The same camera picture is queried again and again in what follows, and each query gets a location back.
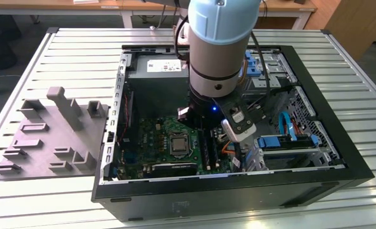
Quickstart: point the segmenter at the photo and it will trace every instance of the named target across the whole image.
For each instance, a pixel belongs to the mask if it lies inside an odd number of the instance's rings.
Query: side panel
[[[349,181],[98,199],[120,221],[168,219],[304,206]]]

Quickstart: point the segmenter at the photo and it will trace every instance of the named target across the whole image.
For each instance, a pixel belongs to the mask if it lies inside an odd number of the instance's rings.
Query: motherboard
[[[221,128],[212,130],[214,144]],[[141,179],[164,176],[189,176],[230,172],[228,156],[217,158],[209,166],[208,152],[201,151],[200,131],[178,123],[176,117],[138,120],[137,148],[120,152],[118,178]]]

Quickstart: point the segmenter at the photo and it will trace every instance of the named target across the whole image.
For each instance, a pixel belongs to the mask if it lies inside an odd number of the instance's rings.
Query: blue connector
[[[314,146],[317,146],[320,144],[320,138],[316,135],[310,135],[310,140],[312,140]]]

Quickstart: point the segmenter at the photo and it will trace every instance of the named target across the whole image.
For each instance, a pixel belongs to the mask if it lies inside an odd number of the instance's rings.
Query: screw
[[[221,84],[216,84],[216,85],[214,85],[214,89],[216,89],[216,90],[220,90],[221,87],[222,87]]]

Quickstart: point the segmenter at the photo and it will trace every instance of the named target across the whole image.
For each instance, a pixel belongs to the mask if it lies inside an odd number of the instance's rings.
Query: blue latch
[[[250,52],[245,52],[245,59],[248,61],[246,76],[258,77],[261,75],[261,71],[257,68],[257,61],[253,58],[253,56],[250,55]]]
[[[270,147],[280,147],[281,144],[278,142],[278,138],[276,136],[269,137],[260,137],[257,139],[258,147],[260,148],[270,148]]]
[[[310,140],[312,140],[314,146],[317,146],[320,144],[320,139],[316,135],[310,135]]]

